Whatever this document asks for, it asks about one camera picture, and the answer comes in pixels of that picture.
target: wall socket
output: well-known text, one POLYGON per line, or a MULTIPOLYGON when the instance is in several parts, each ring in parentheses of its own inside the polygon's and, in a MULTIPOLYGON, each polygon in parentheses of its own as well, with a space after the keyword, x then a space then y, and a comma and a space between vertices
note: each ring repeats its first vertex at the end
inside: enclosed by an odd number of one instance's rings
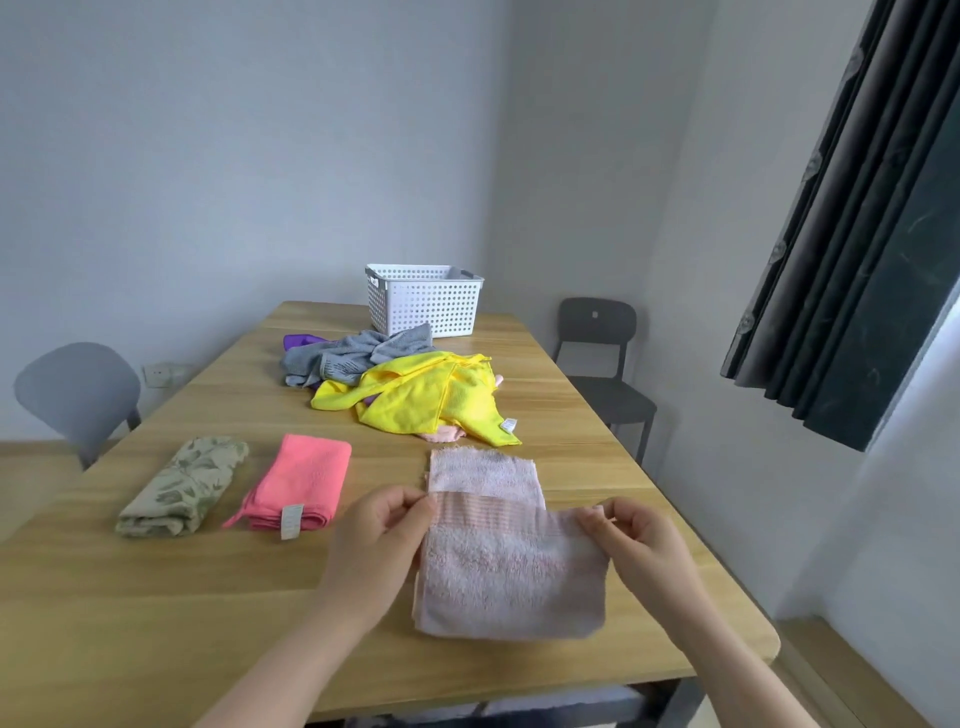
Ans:
POLYGON ((159 364, 143 365, 143 381, 151 389, 166 389, 168 387, 185 384, 193 372, 190 364, 159 364))

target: dark gray chair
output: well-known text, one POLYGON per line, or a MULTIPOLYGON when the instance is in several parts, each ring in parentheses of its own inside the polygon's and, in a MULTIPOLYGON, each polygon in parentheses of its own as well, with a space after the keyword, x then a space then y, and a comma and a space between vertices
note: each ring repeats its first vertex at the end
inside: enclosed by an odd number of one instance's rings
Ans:
POLYGON ((609 299, 564 299, 558 317, 560 341, 553 354, 557 361, 564 342, 586 344, 613 344, 620 348, 616 376, 570 376, 570 383, 577 388, 587 404, 603 423, 613 429, 615 425, 643 423, 640 445, 636 449, 636 462, 643 464, 643 453, 653 427, 657 406, 647 397, 623 381, 623 366, 627 360, 627 345, 636 334, 636 311, 628 303, 609 299))
POLYGON ((77 449, 84 470, 121 423, 131 430, 140 424, 140 378, 103 344, 67 344, 44 354, 16 376, 13 393, 77 449))

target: black curtain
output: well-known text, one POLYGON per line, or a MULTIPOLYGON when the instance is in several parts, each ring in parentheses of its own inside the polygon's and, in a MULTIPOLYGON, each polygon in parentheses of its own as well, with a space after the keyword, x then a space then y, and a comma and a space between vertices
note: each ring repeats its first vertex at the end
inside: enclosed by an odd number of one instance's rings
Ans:
POLYGON ((960 244, 936 228, 960 207, 960 196, 944 197, 956 185, 942 163, 955 124, 960 132, 958 49, 960 0, 878 0, 724 362, 723 376, 762 387, 856 449, 869 445, 960 275, 953 251, 940 250, 960 244), (927 212, 911 219, 914 210, 927 212), (902 269, 918 257, 935 259, 935 281, 902 269))

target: care label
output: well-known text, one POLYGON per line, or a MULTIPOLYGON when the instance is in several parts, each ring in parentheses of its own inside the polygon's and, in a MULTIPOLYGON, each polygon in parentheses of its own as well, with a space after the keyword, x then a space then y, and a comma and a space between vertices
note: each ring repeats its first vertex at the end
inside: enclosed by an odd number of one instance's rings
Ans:
POLYGON ((300 519, 303 517, 303 504, 288 505, 280 511, 280 540, 289 541, 300 535, 300 519))

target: purple cloth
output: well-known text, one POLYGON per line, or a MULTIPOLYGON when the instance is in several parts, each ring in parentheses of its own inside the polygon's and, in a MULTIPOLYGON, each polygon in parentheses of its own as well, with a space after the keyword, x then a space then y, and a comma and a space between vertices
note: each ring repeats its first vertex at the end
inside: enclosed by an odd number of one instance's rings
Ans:
POLYGON ((283 337, 283 350, 290 351, 294 347, 305 347, 307 344, 319 344, 329 341, 322 336, 314 336, 312 333, 288 333, 283 337))

